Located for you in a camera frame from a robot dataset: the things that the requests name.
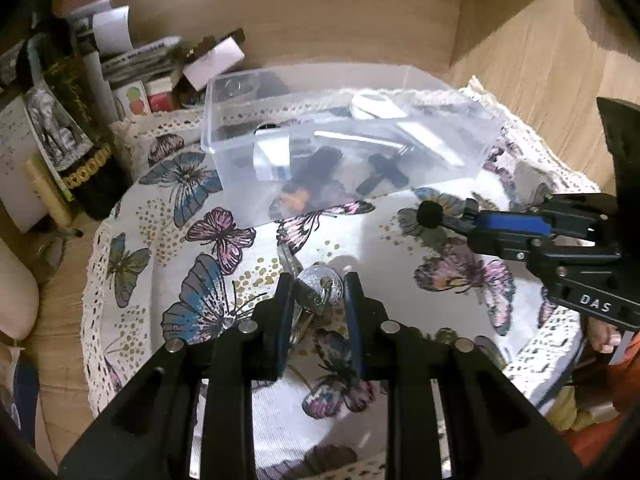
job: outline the tablecloth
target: tablecloth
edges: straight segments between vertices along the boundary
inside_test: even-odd
[[[551,304],[523,263],[473,254],[453,232],[419,226],[415,211],[435,200],[460,214],[468,197],[485,209],[523,210],[550,192],[598,188],[476,79],[461,92],[504,121],[476,179],[248,229],[236,227],[212,158],[200,150],[199,111],[117,128],[137,181],[96,232],[88,266],[81,335],[94,415],[166,339],[200,342],[250,316],[274,292],[278,244],[304,266],[356,270],[391,319],[426,337],[473,339],[540,402],[577,351],[578,315]],[[385,385],[356,379],[340,304],[294,349],[280,380],[256,385],[253,405],[259,478],[305,478],[356,461],[359,472],[382,471]]]

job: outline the butterfly print fabric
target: butterfly print fabric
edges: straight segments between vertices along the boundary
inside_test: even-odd
[[[362,215],[372,212],[376,207],[365,200],[351,202],[345,205],[339,205],[315,211],[304,215],[294,216],[287,220],[277,222],[278,229],[276,240],[278,245],[287,244],[291,254],[296,254],[309,240],[311,233],[317,231],[320,227],[320,217],[335,217],[338,215]]]
[[[254,244],[255,229],[238,229],[231,211],[213,208],[187,231],[185,239],[190,242],[213,244],[211,252],[217,256],[223,274],[231,274],[242,261],[242,249]]]
[[[314,332],[314,345],[328,374],[302,401],[302,409],[313,418],[335,416],[342,406],[351,412],[362,412],[376,400],[376,387],[356,377],[351,363],[351,346],[340,333],[319,328]]]
[[[148,248],[130,253],[125,248],[126,234],[121,233],[111,241],[107,277],[113,276],[113,289],[116,304],[125,308],[138,282],[138,276],[149,263]]]
[[[146,175],[140,184],[155,184],[171,189],[174,202],[174,223],[183,227],[204,205],[211,193],[222,190],[218,173],[204,165],[205,154],[182,152],[161,162]]]
[[[179,301],[162,314],[162,336],[189,344],[218,337],[236,321],[236,306],[229,306],[225,280],[217,261],[201,253],[182,281]]]
[[[171,153],[180,145],[174,134],[187,146]],[[117,216],[114,212],[100,227],[95,238],[100,253],[89,266],[82,329],[95,412],[126,388],[167,339],[197,344],[248,319],[257,302],[274,294],[282,272],[279,244],[303,267],[321,263],[341,276],[358,272],[368,298],[424,336],[448,344],[471,339],[507,377],[520,381],[532,402],[545,395],[553,382],[549,374],[562,372],[562,357],[572,355],[573,341],[579,342],[579,316],[574,323],[573,311],[553,311],[522,263],[473,254],[463,237],[417,223],[421,200],[434,200],[454,216],[471,197],[491,210],[537,200],[544,191],[540,185],[557,185],[558,179],[541,178],[536,168],[544,157],[530,146],[519,150],[503,139],[495,160],[488,161],[492,171],[483,171],[477,181],[367,200],[348,195],[340,183],[343,175],[336,173],[327,190],[332,203],[342,205],[318,202],[310,206],[315,212],[239,229],[212,157],[190,144],[187,130],[162,128],[153,145],[151,140],[146,137],[147,148],[135,155],[140,160],[134,166],[143,176],[124,195]],[[535,157],[525,160],[523,153]],[[534,170],[521,165],[514,174],[519,160]],[[345,463],[343,455],[348,462],[368,460],[385,449],[388,385],[356,377],[344,304],[338,302],[328,317],[290,349],[279,380],[252,384],[258,478],[321,472],[324,468],[316,468],[321,459],[311,452],[316,447],[331,449],[321,455],[334,465]],[[529,351],[550,339],[538,336],[548,327],[555,327],[552,351]],[[307,456],[312,468],[305,465]]]

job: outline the wooden surface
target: wooden surface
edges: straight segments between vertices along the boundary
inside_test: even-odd
[[[407,63],[449,70],[460,0],[113,0],[134,42],[179,34],[194,45],[243,27],[252,66],[302,60]]]
[[[58,272],[40,289],[40,310],[31,335],[22,343],[38,368],[45,427],[58,462],[91,423],[84,380],[80,320],[86,264],[98,222],[84,214],[74,227],[82,238],[67,241]]]
[[[535,0],[467,53],[474,17],[491,21],[504,9],[501,0],[463,0],[449,79],[478,76],[572,169],[614,192],[596,97],[640,102],[640,41],[604,1]]]
[[[454,85],[477,75],[572,168],[609,190],[612,174],[595,97],[640,102],[638,41],[597,0],[114,2],[131,5],[130,28],[139,42],[181,34],[194,44],[243,26],[254,65],[406,63]],[[84,222],[85,236],[69,242],[61,269],[42,291],[40,317],[25,342],[40,370],[57,459],[91,420],[78,332],[96,224]]]

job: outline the finger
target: finger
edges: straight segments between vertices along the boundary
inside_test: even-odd
[[[607,343],[609,339],[609,327],[603,321],[590,318],[587,325],[587,337],[593,349],[597,352],[598,348]]]
[[[607,344],[612,346],[618,346],[620,344],[621,339],[622,339],[622,336],[620,335],[620,332],[616,330],[609,336],[609,341],[607,341]]]

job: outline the blue butterfly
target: blue butterfly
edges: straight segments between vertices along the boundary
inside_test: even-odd
[[[114,294],[116,304],[125,308],[131,299],[131,293],[138,282],[138,275],[145,270],[151,253],[147,247],[129,253],[125,250],[125,234],[120,233],[111,240],[107,277],[114,275]]]
[[[204,153],[185,152],[160,162],[140,178],[140,184],[170,187],[175,226],[183,227],[204,205],[210,193],[222,190],[218,172],[201,168]]]
[[[165,340],[174,337],[187,343],[201,343],[218,337],[241,317],[231,309],[226,298],[225,280],[218,262],[200,253],[182,281],[180,301],[172,304],[162,314],[162,335]]]
[[[376,400],[376,388],[356,377],[349,341],[338,332],[319,328],[314,345],[324,363],[320,367],[329,373],[302,401],[303,411],[313,418],[325,418],[337,415],[343,405],[355,413],[366,410]]]

